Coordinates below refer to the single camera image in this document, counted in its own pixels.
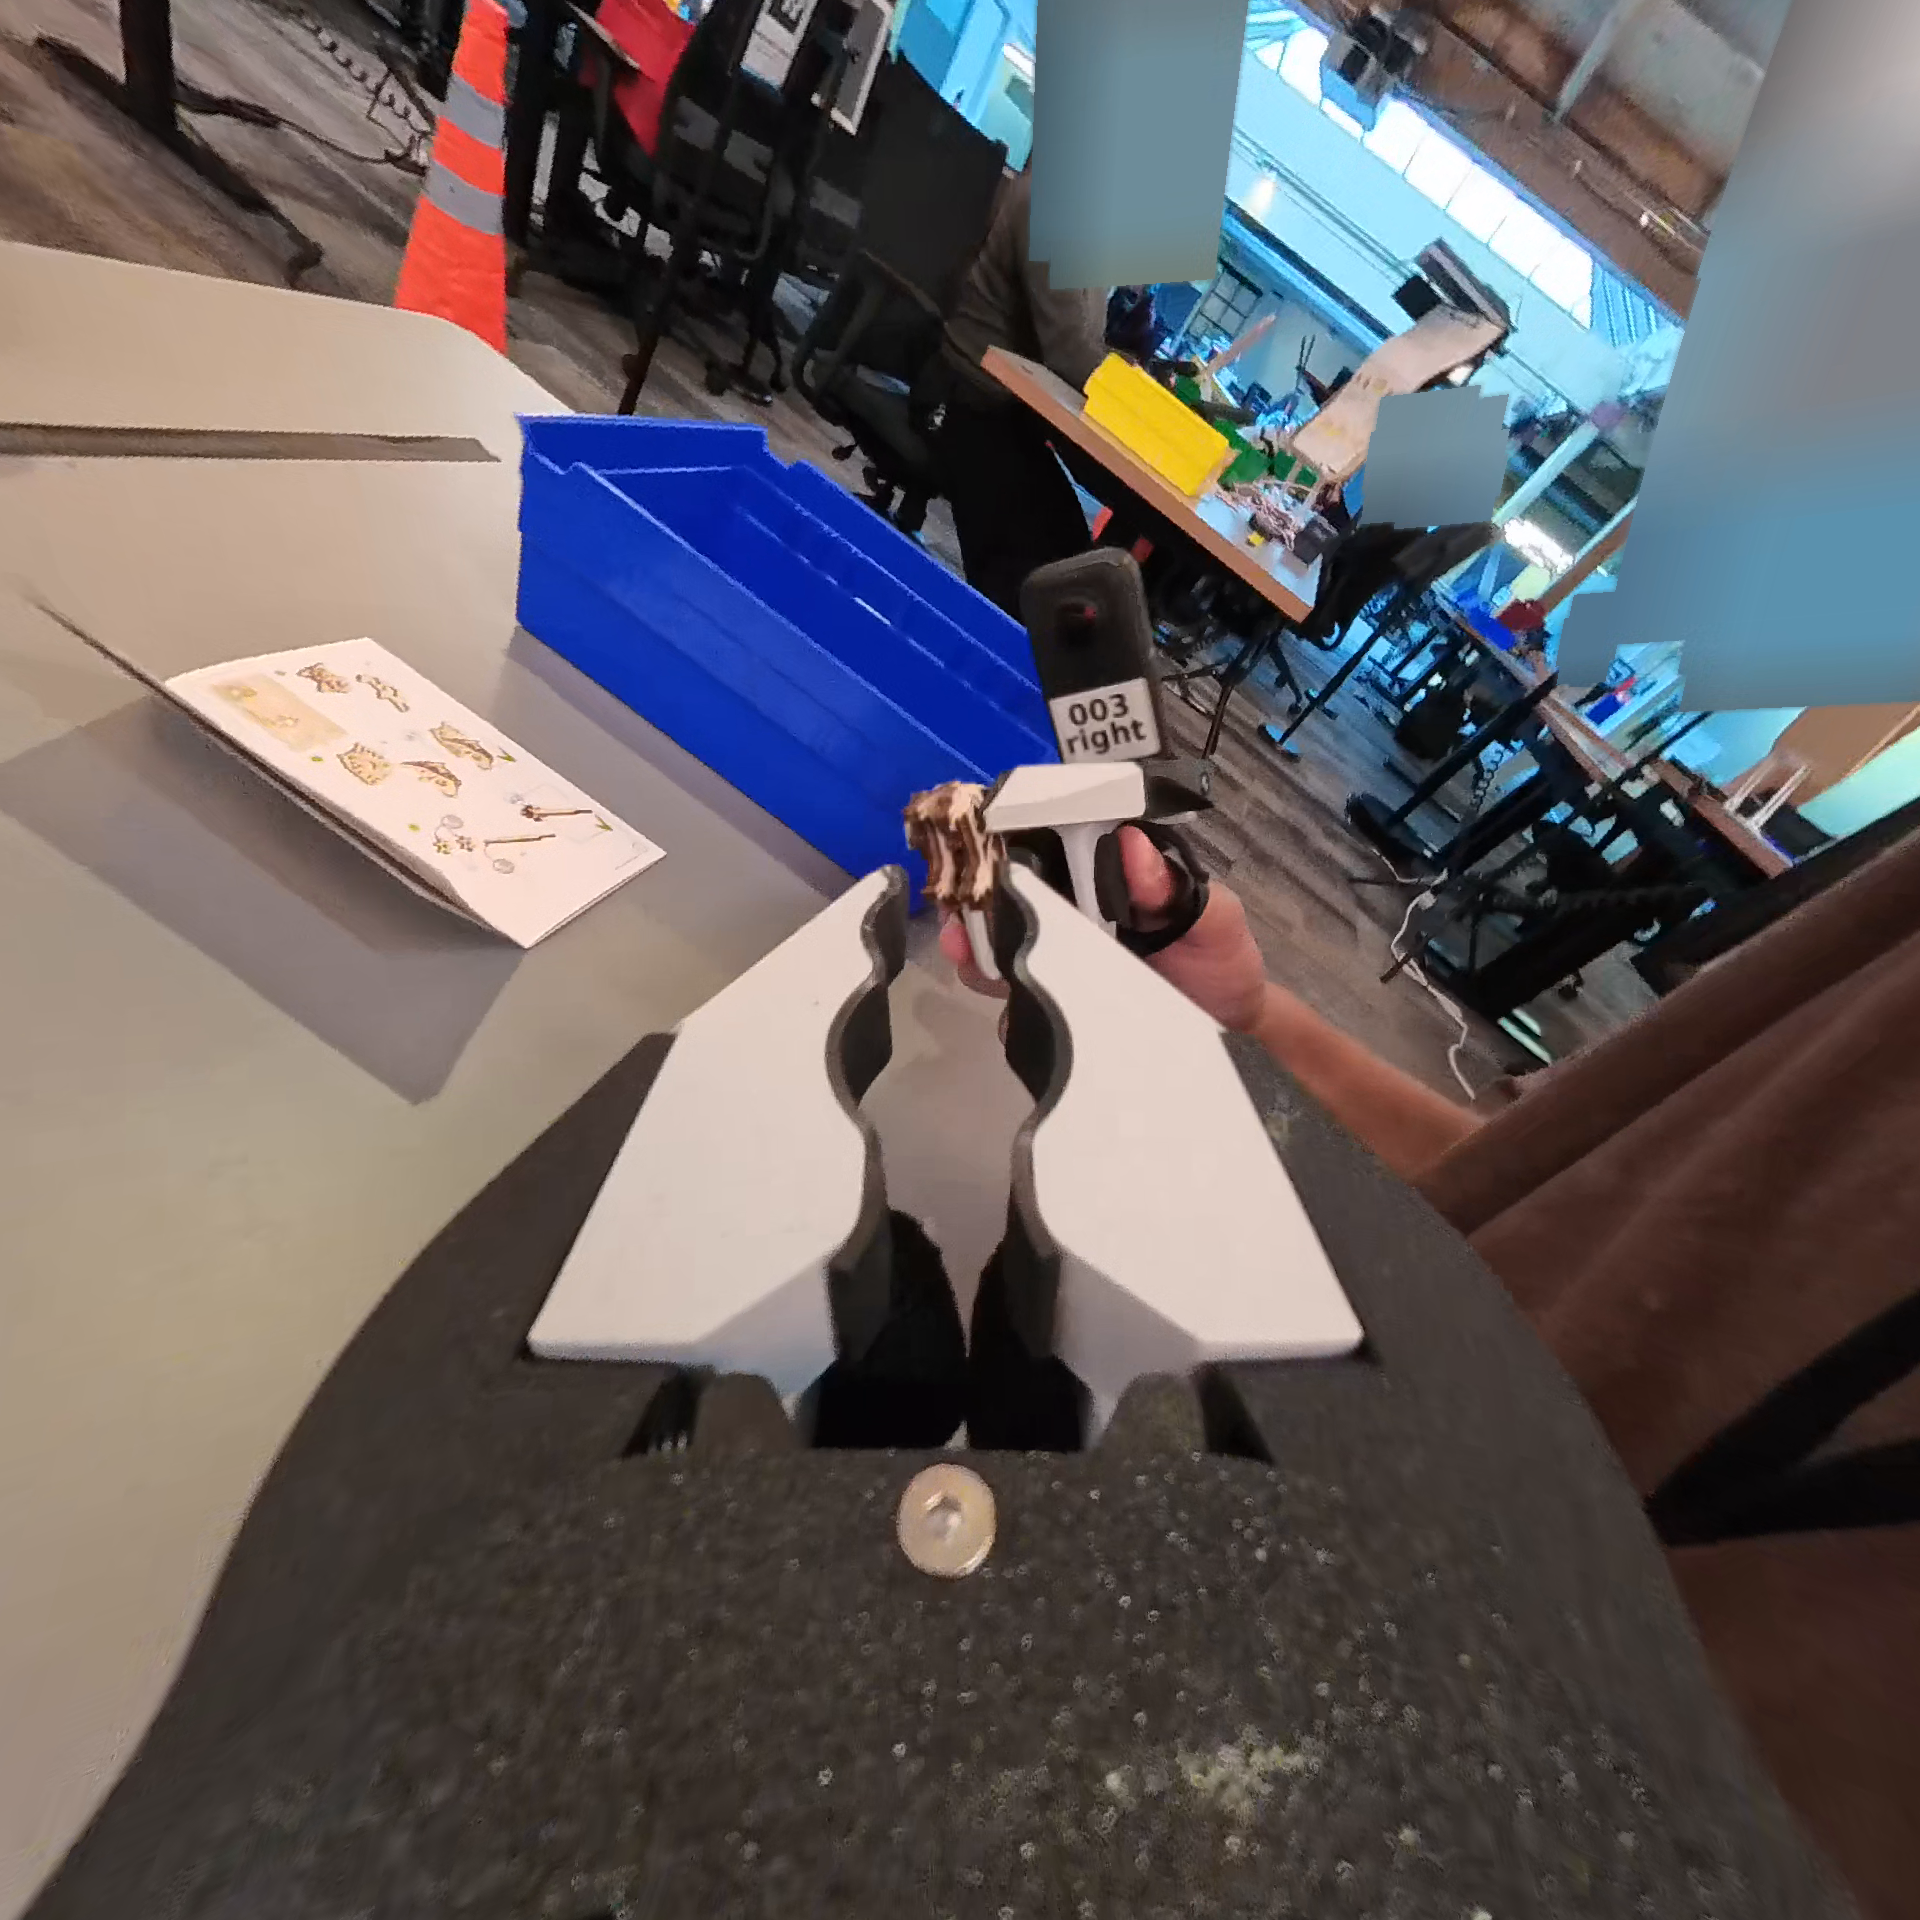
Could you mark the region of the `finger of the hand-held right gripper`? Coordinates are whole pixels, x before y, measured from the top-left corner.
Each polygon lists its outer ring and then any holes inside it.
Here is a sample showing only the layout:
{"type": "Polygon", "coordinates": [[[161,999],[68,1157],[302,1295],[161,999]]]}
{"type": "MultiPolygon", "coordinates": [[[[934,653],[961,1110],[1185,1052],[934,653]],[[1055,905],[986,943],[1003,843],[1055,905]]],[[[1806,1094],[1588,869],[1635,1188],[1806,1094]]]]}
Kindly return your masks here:
{"type": "Polygon", "coordinates": [[[1107,833],[1143,817],[1146,774],[1130,758],[1020,766],[982,805],[982,823],[991,835],[1107,833]]]}

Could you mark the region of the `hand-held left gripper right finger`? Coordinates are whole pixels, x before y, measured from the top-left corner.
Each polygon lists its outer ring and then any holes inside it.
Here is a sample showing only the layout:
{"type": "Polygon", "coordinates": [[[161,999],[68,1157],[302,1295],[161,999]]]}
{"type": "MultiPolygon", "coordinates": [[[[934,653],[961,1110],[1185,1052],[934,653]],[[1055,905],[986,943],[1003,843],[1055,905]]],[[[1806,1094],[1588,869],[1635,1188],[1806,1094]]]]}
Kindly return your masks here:
{"type": "Polygon", "coordinates": [[[998,898],[1016,1131],[998,1250],[1011,1340],[1098,1438],[1138,1380],[1362,1350],[1224,1030],[1042,876],[998,898]]]}

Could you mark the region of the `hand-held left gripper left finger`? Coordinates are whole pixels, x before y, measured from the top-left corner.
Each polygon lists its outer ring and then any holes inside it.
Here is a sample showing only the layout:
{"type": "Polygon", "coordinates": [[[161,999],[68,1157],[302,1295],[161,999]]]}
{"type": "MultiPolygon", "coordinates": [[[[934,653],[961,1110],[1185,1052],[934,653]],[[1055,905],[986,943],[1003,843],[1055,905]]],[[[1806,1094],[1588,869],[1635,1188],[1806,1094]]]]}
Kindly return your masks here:
{"type": "Polygon", "coordinates": [[[755,1377],[803,1401],[874,1347],[895,1228],[862,1101],[895,1059],[906,933],[906,874],[879,869],[679,1023],[534,1355],[755,1377]]]}

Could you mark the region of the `wooden model part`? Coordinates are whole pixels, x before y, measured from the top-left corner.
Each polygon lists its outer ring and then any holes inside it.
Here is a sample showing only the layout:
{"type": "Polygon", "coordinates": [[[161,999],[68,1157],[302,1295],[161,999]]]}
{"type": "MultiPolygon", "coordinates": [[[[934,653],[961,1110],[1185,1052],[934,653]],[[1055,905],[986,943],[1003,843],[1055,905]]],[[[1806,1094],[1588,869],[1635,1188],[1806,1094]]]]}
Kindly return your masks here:
{"type": "Polygon", "coordinates": [[[1003,843],[988,827],[991,789],[946,781],[904,806],[904,836],[926,867],[926,898],[953,914],[986,913],[1003,867],[1003,843]]]}

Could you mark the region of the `person's right forearm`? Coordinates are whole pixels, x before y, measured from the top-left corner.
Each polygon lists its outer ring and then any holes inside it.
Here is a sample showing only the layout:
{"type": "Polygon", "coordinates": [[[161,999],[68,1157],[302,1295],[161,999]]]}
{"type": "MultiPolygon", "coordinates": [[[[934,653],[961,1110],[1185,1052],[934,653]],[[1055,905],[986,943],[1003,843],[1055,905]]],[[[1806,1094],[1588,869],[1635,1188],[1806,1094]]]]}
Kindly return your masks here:
{"type": "Polygon", "coordinates": [[[1379,1059],[1276,982],[1263,986],[1247,1030],[1353,1141],[1410,1185],[1481,1127],[1481,1116],[1379,1059]]]}

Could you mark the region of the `person's right hand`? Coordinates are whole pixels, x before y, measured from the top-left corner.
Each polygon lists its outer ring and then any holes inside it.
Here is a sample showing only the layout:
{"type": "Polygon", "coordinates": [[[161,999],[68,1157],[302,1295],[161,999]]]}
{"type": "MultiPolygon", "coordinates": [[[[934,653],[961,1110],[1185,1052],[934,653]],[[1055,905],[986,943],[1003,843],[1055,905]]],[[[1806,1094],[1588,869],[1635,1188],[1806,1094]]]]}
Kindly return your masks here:
{"type": "Polygon", "coordinates": [[[1138,826],[1119,827],[1113,845],[1130,900],[1122,931],[1146,939],[1150,967],[1219,1023],[1276,1047],[1306,1007],[1267,978],[1238,894],[1202,885],[1187,855],[1138,826]]]}

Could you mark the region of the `wooden top desk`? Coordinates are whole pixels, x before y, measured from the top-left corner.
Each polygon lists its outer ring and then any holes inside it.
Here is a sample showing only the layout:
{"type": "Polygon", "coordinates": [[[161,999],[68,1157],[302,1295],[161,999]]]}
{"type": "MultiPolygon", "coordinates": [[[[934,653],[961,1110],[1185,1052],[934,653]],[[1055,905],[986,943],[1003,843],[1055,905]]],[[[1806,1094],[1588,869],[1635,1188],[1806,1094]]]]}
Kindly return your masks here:
{"type": "Polygon", "coordinates": [[[1265,658],[1280,658],[1282,636],[1307,637],[1316,631],[1322,639],[1332,634],[1337,610],[1335,551],[1306,563],[1279,542],[1256,543],[1256,516],[1219,491],[1188,498],[1164,476],[1143,463],[1107,428],[1089,418],[1087,398],[1070,391],[1055,372],[1020,355],[991,348],[982,364],[986,377],[1014,396],[1038,420],[1056,447],[1072,447],[1080,463],[1098,473],[1098,491],[1113,505],[1113,543],[1130,543],[1143,537],[1166,548],[1183,548],[1202,574],[1219,583],[1232,583],[1239,598],[1252,598],[1258,613],[1239,652],[1227,663],[1201,663],[1183,667],[1166,681],[1169,690],[1185,693],[1194,679],[1216,684],[1216,706],[1209,718],[1202,770],[1215,772],[1216,750],[1227,727],[1235,695],[1251,681],[1265,658]]]}

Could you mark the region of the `black office chair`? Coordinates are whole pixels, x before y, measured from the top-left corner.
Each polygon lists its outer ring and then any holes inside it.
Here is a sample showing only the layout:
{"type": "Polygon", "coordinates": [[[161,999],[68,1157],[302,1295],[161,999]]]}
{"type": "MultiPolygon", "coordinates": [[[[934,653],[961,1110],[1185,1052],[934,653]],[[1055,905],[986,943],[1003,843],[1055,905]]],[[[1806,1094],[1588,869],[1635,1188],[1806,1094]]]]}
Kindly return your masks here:
{"type": "Polygon", "coordinates": [[[870,169],[847,267],[800,335],[800,396],[858,457],[867,501],[919,537],[940,493],[928,434],[946,316],[1001,191],[1006,149],[916,66],[888,57],[870,98],[870,169]]]}
{"type": "Polygon", "coordinates": [[[1372,588],[1356,605],[1356,613],[1362,613],[1380,595],[1386,595],[1380,618],[1372,622],[1368,639],[1359,643],[1351,655],[1335,670],[1330,681],[1312,695],[1294,727],[1302,727],[1307,716],[1328,709],[1337,693],[1353,679],[1370,652],[1379,647],[1383,637],[1391,637],[1406,627],[1408,615],[1430,595],[1430,590],[1497,540],[1500,525],[1495,518],[1435,525],[1430,533],[1414,537],[1410,543],[1406,543],[1403,551],[1388,564],[1383,585],[1372,588]]]}
{"type": "Polygon", "coordinates": [[[714,257],[738,273],[748,338],[730,365],[707,364],[712,393],[738,388],[769,401],[760,379],[778,361],[778,245],[795,199],[788,159],[788,108],[779,82],[748,68],[764,5],[712,5],[666,84],[651,151],[630,137],[615,182],[639,195],[641,241],[664,231],[664,263],[641,261],[630,277],[634,348],[623,361],[617,411],[639,411],[643,386],[673,318],[690,302],[697,267],[714,257]]]}

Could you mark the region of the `blue plastic bin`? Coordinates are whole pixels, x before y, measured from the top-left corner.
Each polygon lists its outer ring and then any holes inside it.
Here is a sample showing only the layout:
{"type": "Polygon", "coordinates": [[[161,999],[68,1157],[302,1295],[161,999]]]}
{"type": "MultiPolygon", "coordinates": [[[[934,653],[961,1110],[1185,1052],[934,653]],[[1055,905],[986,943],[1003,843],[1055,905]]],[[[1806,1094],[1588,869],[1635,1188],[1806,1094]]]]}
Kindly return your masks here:
{"type": "Polygon", "coordinates": [[[764,429],[521,415],[519,623],[850,876],[1058,758],[1026,634],[764,429]]]}

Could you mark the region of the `white instruction booklet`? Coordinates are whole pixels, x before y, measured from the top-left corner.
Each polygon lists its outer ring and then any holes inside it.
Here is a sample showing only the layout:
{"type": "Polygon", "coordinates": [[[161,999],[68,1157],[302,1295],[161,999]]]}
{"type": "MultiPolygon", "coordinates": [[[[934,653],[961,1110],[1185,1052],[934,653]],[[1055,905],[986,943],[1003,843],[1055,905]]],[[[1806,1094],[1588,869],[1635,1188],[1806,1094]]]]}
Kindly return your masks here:
{"type": "Polygon", "coordinates": [[[644,833],[374,637],[161,690],[419,889],[536,948],[664,862],[644,833]]]}

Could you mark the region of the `person's brown clothing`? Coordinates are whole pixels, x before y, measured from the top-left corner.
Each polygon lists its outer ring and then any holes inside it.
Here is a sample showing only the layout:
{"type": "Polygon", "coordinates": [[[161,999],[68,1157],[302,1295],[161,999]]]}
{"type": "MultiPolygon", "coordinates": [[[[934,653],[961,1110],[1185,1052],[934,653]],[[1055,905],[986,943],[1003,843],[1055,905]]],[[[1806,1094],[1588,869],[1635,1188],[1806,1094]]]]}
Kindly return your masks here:
{"type": "Polygon", "coordinates": [[[1417,1187],[1588,1404],[1784,1798],[1916,1915],[1916,835],[1417,1187]]]}

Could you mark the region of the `framed marker poster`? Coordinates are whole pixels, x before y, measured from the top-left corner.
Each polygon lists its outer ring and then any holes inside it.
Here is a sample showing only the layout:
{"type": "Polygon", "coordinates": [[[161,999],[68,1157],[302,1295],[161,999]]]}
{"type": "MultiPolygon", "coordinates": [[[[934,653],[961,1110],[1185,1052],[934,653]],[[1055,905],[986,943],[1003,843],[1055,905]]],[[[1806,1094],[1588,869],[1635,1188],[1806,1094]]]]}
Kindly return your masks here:
{"type": "Polygon", "coordinates": [[[856,135],[891,50],[895,15],[891,2],[758,2],[738,70],[856,135]]]}

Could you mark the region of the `red fabric item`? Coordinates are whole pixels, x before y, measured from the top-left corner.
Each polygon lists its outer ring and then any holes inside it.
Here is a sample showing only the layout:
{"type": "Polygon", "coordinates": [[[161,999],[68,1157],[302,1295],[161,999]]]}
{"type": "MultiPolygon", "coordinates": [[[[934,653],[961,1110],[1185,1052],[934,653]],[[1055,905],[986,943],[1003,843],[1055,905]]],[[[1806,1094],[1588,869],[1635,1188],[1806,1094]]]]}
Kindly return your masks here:
{"type": "Polygon", "coordinates": [[[695,18],[668,2],[579,2],[569,15],[594,157],[654,155],[695,18]]]}

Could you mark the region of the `dark table base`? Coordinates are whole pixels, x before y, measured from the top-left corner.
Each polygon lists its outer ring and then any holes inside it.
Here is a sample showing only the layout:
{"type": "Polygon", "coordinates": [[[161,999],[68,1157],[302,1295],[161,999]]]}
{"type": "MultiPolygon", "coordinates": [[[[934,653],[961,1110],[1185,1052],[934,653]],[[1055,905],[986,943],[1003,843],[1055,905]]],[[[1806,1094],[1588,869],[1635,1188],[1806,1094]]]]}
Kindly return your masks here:
{"type": "Polygon", "coordinates": [[[188,126],[188,121],[219,118],[274,133],[286,131],[284,121],[265,105],[216,93],[180,77],[174,6],[169,2],[120,2],[115,15],[120,68],[107,68],[74,41],[48,31],[34,37],[34,50],[178,159],[219,199],[272,227],[286,245],[281,279],[289,287],[300,290],[304,279],[323,265],[323,245],[188,126]]]}

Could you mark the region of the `black frame desk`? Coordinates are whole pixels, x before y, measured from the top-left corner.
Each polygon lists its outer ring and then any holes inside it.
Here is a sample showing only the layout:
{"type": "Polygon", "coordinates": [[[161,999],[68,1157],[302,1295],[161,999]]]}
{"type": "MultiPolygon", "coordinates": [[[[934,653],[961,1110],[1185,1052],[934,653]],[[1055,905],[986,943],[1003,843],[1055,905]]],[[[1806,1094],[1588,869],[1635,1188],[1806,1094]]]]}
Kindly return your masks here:
{"type": "Polygon", "coordinates": [[[1792,871],[1763,823],[1674,764],[1704,725],[1619,748],[1520,636],[1447,607],[1423,693],[1459,695],[1465,727],[1403,799],[1359,793],[1350,826],[1399,886],[1383,978],[1417,975],[1489,1023],[1520,1029],[1599,963],[1642,950],[1792,871]]]}

